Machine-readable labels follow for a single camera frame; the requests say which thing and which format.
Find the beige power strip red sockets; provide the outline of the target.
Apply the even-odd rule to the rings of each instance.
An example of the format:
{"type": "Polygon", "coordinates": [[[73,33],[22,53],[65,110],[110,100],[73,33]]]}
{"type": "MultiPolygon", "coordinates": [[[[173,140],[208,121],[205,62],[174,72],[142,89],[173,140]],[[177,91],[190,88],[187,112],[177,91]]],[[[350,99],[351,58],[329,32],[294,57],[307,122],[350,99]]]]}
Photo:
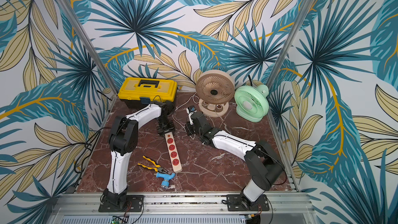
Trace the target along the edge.
{"type": "Polygon", "coordinates": [[[175,143],[175,139],[173,136],[172,132],[168,132],[165,135],[165,139],[166,139],[166,143],[167,143],[167,148],[169,151],[169,156],[171,159],[171,163],[172,163],[172,167],[173,167],[173,171],[174,173],[179,173],[182,171],[182,166],[181,166],[181,161],[179,158],[179,154],[177,151],[177,147],[176,147],[176,143],[175,143]]]}

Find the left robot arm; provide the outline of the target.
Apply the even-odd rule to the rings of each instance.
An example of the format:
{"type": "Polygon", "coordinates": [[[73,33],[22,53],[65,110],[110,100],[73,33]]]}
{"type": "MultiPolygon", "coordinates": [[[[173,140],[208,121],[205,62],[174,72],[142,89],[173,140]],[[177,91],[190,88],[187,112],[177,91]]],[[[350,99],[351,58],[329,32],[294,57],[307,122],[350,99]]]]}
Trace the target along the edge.
{"type": "Polygon", "coordinates": [[[122,208],[126,202],[127,170],[133,150],[138,144],[138,131],[145,124],[156,119],[157,132],[165,139],[172,137],[174,124],[169,115],[174,112],[175,105],[171,101],[152,101],[143,109],[116,117],[109,135],[109,146],[112,155],[112,166],[107,188],[103,192],[105,202],[122,208]]]}

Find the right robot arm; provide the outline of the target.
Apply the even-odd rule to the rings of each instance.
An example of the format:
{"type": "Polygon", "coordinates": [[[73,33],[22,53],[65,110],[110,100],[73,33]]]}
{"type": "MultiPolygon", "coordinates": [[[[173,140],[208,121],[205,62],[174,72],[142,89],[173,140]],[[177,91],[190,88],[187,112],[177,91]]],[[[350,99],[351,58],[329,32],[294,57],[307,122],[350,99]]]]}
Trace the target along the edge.
{"type": "Polygon", "coordinates": [[[185,129],[189,136],[196,135],[204,145],[227,151],[245,161],[251,176],[240,193],[241,204],[245,208],[253,206],[285,171],[280,156],[268,142],[241,139],[213,127],[206,116],[193,106],[187,108],[187,114],[185,129]]]}

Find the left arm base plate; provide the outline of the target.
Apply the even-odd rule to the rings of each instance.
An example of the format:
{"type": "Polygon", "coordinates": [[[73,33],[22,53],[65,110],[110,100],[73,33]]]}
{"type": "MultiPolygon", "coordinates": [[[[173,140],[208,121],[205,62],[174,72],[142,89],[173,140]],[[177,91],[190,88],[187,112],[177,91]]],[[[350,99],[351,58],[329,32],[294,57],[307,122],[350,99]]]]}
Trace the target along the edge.
{"type": "Polygon", "coordinates": [[[143,204],[143,195],[126,195],[118,197],[110,194],[102,197],[98,211],[100,213],[138,213],[143,210],[143,204]]]}

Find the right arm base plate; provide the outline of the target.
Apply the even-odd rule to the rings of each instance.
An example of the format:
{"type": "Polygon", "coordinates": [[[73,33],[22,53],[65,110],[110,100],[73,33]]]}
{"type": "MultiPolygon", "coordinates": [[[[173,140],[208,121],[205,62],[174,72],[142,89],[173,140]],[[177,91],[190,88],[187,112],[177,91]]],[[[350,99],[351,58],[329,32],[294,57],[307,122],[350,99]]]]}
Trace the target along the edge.
{"type": "Polygon", "coordinates": [[[243,194],[233,194],[227,195],[222,202],[227,205],[229,212],[261,212],[270,210],[266,195],[261,195],[255,202],[251,202],[243,194]]]}

